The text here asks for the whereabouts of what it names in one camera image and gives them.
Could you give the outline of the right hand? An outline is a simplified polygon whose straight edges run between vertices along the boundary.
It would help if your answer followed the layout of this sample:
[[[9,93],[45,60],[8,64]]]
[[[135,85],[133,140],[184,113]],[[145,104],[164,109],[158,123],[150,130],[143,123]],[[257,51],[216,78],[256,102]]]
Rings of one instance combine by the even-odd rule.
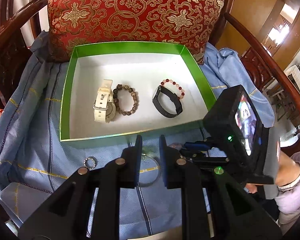
[[[275,180],[277,186],[284,186],[295,181],[300,175],[300,165],[284,152],[280,151],[279,170]]]

